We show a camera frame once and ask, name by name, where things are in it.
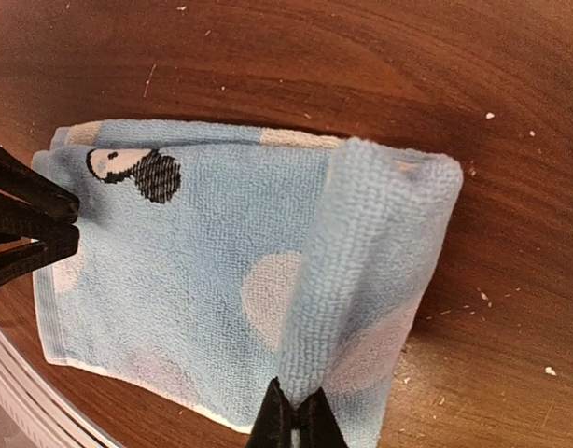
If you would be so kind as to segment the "blue mickey dotted towel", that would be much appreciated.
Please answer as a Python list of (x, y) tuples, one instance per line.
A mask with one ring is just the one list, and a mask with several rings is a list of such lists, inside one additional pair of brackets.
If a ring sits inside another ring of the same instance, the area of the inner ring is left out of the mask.
[(33, 275), (46, 361), (247, 433), (271, 379), (323, 389), (377, 445), (393, 371), (463, 184), (444, 154), (171, 120), (59, 129), (34, 169), (80, 201)]

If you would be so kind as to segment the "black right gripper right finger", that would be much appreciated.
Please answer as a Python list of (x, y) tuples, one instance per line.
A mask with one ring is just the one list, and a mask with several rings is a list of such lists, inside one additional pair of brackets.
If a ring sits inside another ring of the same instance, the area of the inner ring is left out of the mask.
[(322, 387), (298, 408), (300, 447), (346, 448), (338, 423)]

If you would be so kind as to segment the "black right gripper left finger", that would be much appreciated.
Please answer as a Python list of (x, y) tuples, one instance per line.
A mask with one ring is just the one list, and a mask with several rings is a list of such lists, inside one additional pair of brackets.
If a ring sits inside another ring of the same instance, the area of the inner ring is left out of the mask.
[(278, 378), (271, 379), (246, 448), (290, 448), (295, 415)]

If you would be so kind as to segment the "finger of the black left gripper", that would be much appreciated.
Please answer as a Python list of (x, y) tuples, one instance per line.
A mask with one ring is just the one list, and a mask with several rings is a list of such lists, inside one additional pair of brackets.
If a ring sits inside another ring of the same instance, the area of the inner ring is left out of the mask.
[(79, 199), (25, 166), (0, 146), (0, 190), (66, 223), (77, 221)]
[(76, 254), (79, 242), (77, 206), (62, 212), (0, 195), (0, 245), (28, 238), (29, 243), (0, 251), (0, 287), (27, 273)]

